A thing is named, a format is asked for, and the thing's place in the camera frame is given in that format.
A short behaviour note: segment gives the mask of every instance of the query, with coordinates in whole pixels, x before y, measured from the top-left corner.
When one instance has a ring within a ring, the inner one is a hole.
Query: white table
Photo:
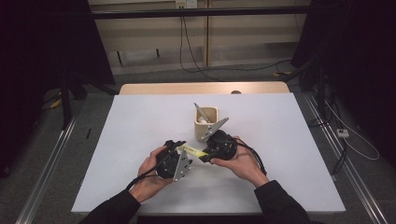
[[[293,94],[252,93],[116,96],[72,212],[91,212],[123,190],[150,151],[166,140],[203,148],[194,138],[193,103],[216,106],[220,118],[229,117],[221,129],[254,147],[269,179],[307,212],[345,211]],[[229,170],[193,159],[186,177],[144,202],[138,214],[259,214],[253,190]]]

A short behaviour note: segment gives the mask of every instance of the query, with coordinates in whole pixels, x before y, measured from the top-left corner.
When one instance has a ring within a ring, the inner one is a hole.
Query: hand
[[[137,176],[140,176],[141,174],[145,173],[146,171],[154,167],[157,164],[156,156],[165,149],[166,147],[159,147],[154,151],[150,152],[149,157],[147,157],[140,166]],[[163,189],[165,186],[173,182],[173,179],[160,178],[159,176],[157,176],[155,171],[149,173],[148,175],[152,175],[152,176],[148,176],[140,180],[129,191],[140,203],[142,203],[147,199],[152,198],[161,189]]]
[[[238,143],[242,143],[238,136],[233,138],[236,138]],[[228,161],[213,158],[210,163],[230,169],[236,176],[246,179],[256,188],[269,182],[267,176],[260,169],[253,153],[245,147],[238,146],[235,156]]]

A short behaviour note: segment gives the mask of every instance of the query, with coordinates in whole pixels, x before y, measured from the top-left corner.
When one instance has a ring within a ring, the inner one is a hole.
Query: electrical outlet
[[[347,132],[347,129],[337,129],[337,136],[339,138],[348,138],[349,133]]]
[[[186,8],[198,8],[197,0],[186,0]]]
[[[176,0],[176,8],[182,9],[186,7],[186,0]]]

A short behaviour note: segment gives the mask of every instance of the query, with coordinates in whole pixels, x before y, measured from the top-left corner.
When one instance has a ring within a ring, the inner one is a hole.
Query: wire
[[[276,66],[276,70],[278,71],[279,69],[278,69],[277,66],[278,66],[279,64],[285,63],[285,62],[290,62],[290,61],[291,61],[290,59],[287,59],[287,60],[282,60],[282,61],[279,61],[279,62],[270,64],[270,65],[266,65],[266,66],[264,66],[264,67],[245,68],[245,69],[244,69],[244,68],[204,68],[204,69],[203,69],[203,68],[200,68],[200,67],[198,66],[198,64],[196,63],[195,58],[194,58],[194,55],[193,55],[192,50],[191,50],[190,38],[189,38],[189,35],[188,35],[188,31],[187,31],[186,21],[185,21],[184,17],[180,17],[180,19],[181,19],[181,22],[182,22],[182,26],[181,26],[181,41],[180,41],[179,61],[180,61],[181,68],[182,68],[185,72],[188,72],[188,73],[203,73],[203,72],[205,72],[205,71],[242,71],[242,72],[251,72],[251,71],[258,71],[258,70],[270,68],[270,67],[273,67],[273,66]],[[191,57],[192,57],[192,59],[193,59],[193,61],[194,61],[195,67],[198,69],[198,70],[195,70],[195,71],[187,70],[187,69],[183,66],[183,63],[182,63],[182,61],[181,61],[181,50],[182,50],[182,48],[183,48],[183,23],[184,23],[185,35],[186,35],[186,37],[187,37],[187,42],[188,42],[188,44],[189,44],[190,55],[191,55]]]
[[[183,68],[184,71],[187,71],[184,66],[183,63],[181,62],[181,50],[183,48],[183,23],[184,23],[184,32],[186,33],[186,37],[187,37],[187,42],[189,43],[189,49],[190,49],[190,54],[192,57],[192,60],[194,61],[195,67],[198,69],[198,72],[200,72],[202,75],[204,75],[205,77],[214,79],[216,81],[220,81],[223,82],[223,80],[215,78],[215,77],[210,77],[207,74],[205,74],[198,66],[197,62],[195,61],[194,58],[194,54],[192,53],[192,49],[191,49],[191,44],[190,44],[190,39],[189,39],[189,35],[187,33],[187,25],[186,25],[186,20],[184,19],[184,17],[180,17],[180,21],[181,21],[181,36],[180,36],[180,53],[179,53],[179,59],[180,59],[180,65]]]
[[[332,108],[332,105],[335,106],[335,109],[336,109],[336,111],[337,111],[338,118],[341,119],[340,108],[338,107],[338,104],[337,104],[336,101],[335,101],[335,90],[334,90],[332,87],[330,87],[329,89],[330,89],[330,96],[331,96],[331,97],[330,97],[330,99],[331,99],[331,102],[330,102],[331,108]],[[339,129],[344,129],[344,125],[343,125],[338,119],[335,120],[335,124],[337,125],[337,127],[338,127]]]
[[[368,157],[368,156],[362,154],[361,152],[359,152],[356,148],[354,148],[352,145],[350,145],[350,144],[348,143],[348,141],[347,141],[345,138],[344,138],[344,141],[346,142],[346,144],[347,144],[350,148],[352,148],[354,151],[356,151],[358,154],[360,154],[361,156],[363,156],[363,157],[366,158],[367,160],[376,161],[376,160],[379,159],[379,153],[378,153],[378,151],[377,151],[376,149],[375,149],[376,157],[375,157],[375,158],[371,158],[371,157]]]
[[[297,6],[297,0],[294,0],[294,6],[295,6],[295,7]],[[297,14],[294,14],[294,20],[295,20],[295,22],[296,22],[298,34],[300,35],[300,34],[301,34],[301,31],[300,31],[300,27],[299,27],[298,22],[297,22]]]
[[[330,117],[328,119],[326,119],[326,120],[321,121],[321,119],[312,119],[312,120],[309,120],[306,124],[308,125],[309,128],[319,127],[319,126],[322,126],[322,125],[328,125],[330,123],[330,121],[332,121],[332,118],[333,118],[333,116],[332,116],[332,113],[331,113]],[[315,121],[321,121],[321,123],[313,124]]]
[[[376,149],[376,147],[374,147],[374,146],[373,146],[369,141],[367,141],[364,137],[362,137],[360,134],[358,134],[358,133],[355,132],[352,128],[350,128],[348,125],[346,125],[346,124],[335,114],[335,112],[332,110],[332,108],[331,108],[330,106],[329,106],[329,108],[330,108],[330,110],[332,111],[332,113],[335,115],[335,117],[336,117],[342,124],[344,124],[350,131],[352,131],[353,133],[355,133],[359,138],[363,139],[368,145],[370,145],[370,146],[374,149],[374,151],[375,151],[376,154],[377,154],[377,157],[376,157],[376,158],[369,158],[368,156],[365,156],[365,155],[361,154],[356,148],[354,148],[353,146],[351,146],[351,145],[347,142],[346,139],[344,139],[344,140],[346,141],[346,144],[347,144],[349,147],[351,147],[352,149],[354,149],[356,152],[358,152],[360,155],[362,155],[364,158],[366,158],[366,159],[368,159],[368,160],[372,160],[372,161],[378,160],[378,159],[379,159],[379,152],[378,152],[378,150]]]
[[[344,141],[343,151],[342,151],[341,156],[338,159],[337,163],[334,165],[334,168],[332,170],[332,175],[336,175],[336,174],[338,174],[338,172],[340,172],[341,168],[343,167],[343,165],[345,163],[346,158],[347,158],[347,142]]]
[[[256,158],[257,163],[259,164],[260,170],[262,170],[262,172],[267,175],[267,172],[265,171],[264,168],[264,164],[262,163],[262,159],[260,158],[260,155],[253,149],[253,147],[248,146],[244,141],[242,141],[241,139],[238,138],[234,138],[236,141],[239,140],[241,141],[243,144],[240,143],[236,143],[238,146],[241,147],[245,147],[247,149],[249,149],[251,151],[251,153],[253,154],[253,156]]]
[[[140,180],[146,178],[146,177],[150,177],[150,176],[157,176],[157,175],[149,175],[149,173],[155,171],[161,164],[163,164],[166,160],[169,159],[169,157],[171,157],[171,155],[173,153],[175,153],[176,151],[172,151],[170,152],[165,158],[163,158],[163,160],[161,160],[160,162],[158,162],[155,166],[153,166],[151,169],[149,169],[148,171],[146,171],[145,173],[139,175],[137,178],[135,178],[134,180],[131,181],[131,183],[129,183],[129,185],[126,187],[126,190],[130,190],[131,187],[133,185],[135,185],[137,182],[139,182]]]

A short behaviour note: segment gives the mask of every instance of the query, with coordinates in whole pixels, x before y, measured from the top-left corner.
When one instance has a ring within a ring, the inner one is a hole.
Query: person's left hand
[[[165,149],[166,147],[159,147],[154,151],[151,151],[149,157],[147,157],[140,166],[137,176],[142,175],[154,167],[157,164],[156,156]],[[138,202],[142,203],[143,201],[152,198],[161,189],[172,182],[172,178],[162,179],[161,177],[157,176],[155,171],[152,171],[148,174],[148,177],[138,181],[129,192],[136,198]]]

